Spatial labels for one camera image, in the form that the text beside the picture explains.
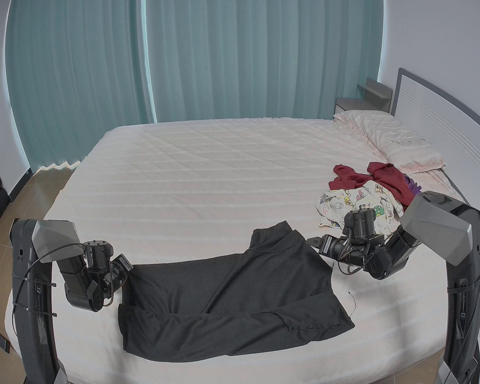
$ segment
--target floor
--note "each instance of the floor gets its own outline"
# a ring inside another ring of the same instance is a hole
[[[15,218],[43,219],[59,191],[65,186],[72,170],[43,170],[33,176],[0,217],[0,334],[6,336],[5,309],[12,289],[12,248],[8,238]],[[373,384],[433,384],[442,351]],[[2,383],[22,384],[25,372],[22,361],[14,352],[0,350],[0,378]]]

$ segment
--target pillow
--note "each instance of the pillow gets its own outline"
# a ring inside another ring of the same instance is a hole
[[[445,166],[441,154],[387,112],[350,110],[334,119],[355,129],[388,163],[407,175]]]

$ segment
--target white headboard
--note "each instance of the white headboard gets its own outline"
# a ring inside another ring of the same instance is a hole
[[[480,209],[480,116],[403,68],[398,70],[392,115],[443,155],[453,186]]]

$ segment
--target mattress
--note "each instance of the mattress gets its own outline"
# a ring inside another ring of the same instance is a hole
[[[365,172],[384,161],[365,139],[332,120],[200,120],[119,127],[73,173],[46,219],[70,220],[81,241],[106,240],[132,264],[210,258],[249,247],[252,232],[283,220],[305,238],[319,228],[318,194],[336,164]],[[423,190],[458,197],[439,170],[417,173]],[[58,357],[83,383],[369,383],[444,346],[445,262],[424,245],[386,280],[342,275],[334,293],[355,328],[305,346],[191,363],[141,359],[122,349],[117,306],[73,308],[53,266]],[[6,329],[17,339],[7,309]]]

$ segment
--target curtain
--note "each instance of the curtain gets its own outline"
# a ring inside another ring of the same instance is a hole
[[[73,164],[105,132],[148,123],[135,2],[13,0],[5,59],[30,166]]]
[[[12,0],[7,82],[35,171],[121,125],[331,119],[382,31],[382,0]]]

